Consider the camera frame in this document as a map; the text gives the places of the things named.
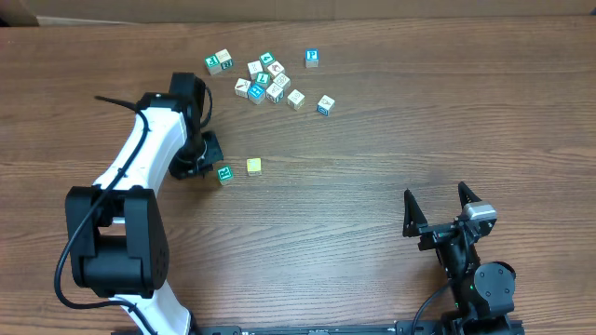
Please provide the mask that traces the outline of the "green R wooden block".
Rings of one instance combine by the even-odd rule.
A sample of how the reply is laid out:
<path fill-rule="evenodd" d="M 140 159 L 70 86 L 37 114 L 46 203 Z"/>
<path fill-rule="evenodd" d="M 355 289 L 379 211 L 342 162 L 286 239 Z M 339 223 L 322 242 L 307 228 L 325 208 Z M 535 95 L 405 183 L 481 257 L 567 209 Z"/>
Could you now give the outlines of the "green R wooden block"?
<path fill-rule="evenodd" d="M 226 185 L 234 179 L 234 172 L 230 166 L 223 166 L 217 169 L 218 180 L 221 185 Z"/>

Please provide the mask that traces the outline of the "yellow G wooden block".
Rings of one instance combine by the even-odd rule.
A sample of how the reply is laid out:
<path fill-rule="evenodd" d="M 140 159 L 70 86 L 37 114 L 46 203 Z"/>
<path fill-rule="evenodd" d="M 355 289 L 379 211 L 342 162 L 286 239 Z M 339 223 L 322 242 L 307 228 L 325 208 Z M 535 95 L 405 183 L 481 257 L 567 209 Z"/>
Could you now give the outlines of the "yellow G wooden block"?
<path fill-rule="evenodd" d="M 249 176 L 259 176 L 262 174 L 262 159 L 249 158 L 247 160 L 247 172 Z"/>

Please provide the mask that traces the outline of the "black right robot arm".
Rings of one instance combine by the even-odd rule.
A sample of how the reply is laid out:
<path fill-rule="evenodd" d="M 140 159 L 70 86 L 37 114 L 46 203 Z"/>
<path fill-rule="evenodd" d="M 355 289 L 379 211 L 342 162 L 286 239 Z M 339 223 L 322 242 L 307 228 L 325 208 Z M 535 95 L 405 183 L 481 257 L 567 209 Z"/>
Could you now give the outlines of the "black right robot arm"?
<path fill-rule="evenodd" d="M 516 272 L 507 263 L 481 263 L 475 244 L 497 221 L 496 209 L 464 183 L 458 183 L 462 212 L 453 221 L 430 225 L 411 191 L 404 192 L 402 235 L 418 237 L 421 251 L 436 252 L 448 281 L 427 298 L 404 329 L 411 334 L 523 334 L 521 321 L 512 321 Z M 454 296 L 455 309 L 439 321 L 424 325 L 420 318 L 444 291 Z"/>

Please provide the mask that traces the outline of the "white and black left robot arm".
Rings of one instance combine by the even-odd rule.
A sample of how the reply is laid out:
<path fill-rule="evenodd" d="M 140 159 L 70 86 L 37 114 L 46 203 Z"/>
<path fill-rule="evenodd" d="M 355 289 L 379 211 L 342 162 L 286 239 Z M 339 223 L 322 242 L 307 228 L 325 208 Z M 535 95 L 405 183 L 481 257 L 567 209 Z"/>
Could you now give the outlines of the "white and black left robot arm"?
<path fill-rule="evenodd" d="M 56 264 L 57 299 L 74 310 L 117 306 L 140 334 L 198 334 L 167 281 L 169 244 L 157 203 L 167 175 L 203 176 L 223 155 L 207 87 L 148 92 L 119 104 L 135 124 L 115 161 L 65 198 L 68 241 Z"/>

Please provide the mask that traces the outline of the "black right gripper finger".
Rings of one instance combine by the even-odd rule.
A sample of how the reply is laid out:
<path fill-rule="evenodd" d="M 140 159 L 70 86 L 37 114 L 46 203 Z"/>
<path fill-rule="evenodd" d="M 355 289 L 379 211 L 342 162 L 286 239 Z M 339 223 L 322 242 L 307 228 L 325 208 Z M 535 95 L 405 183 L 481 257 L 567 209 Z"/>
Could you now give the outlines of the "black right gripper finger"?
<path fill-rule="evenodd" d="M 409 189 L 404 192 L 404 208 L 402 235 L 404 237 L 419 236 L 421 230 L 428 227 L 428 223 L 424 213 L 418 206 L 415 197 Z"/>
<path fill-rule="evenodd" d="M 475 195 L 463 181 L 458 183 L 458 195 L 461 208 L 464 208 L 469 203 L 481 201 L 481 199 Z"/>

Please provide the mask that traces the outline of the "white block blue side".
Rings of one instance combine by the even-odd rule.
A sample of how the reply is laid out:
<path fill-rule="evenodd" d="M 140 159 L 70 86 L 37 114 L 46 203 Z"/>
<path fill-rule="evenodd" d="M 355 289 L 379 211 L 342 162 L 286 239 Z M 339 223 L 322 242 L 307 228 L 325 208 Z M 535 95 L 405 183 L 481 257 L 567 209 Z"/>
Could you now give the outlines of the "white block blue side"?
<path fill-rule="evenodd" d="M 335 106 L 335 100 L 327 95 L 323 95 L 317 104 L 317 111 L 325 116 L 329 116 Z"/>

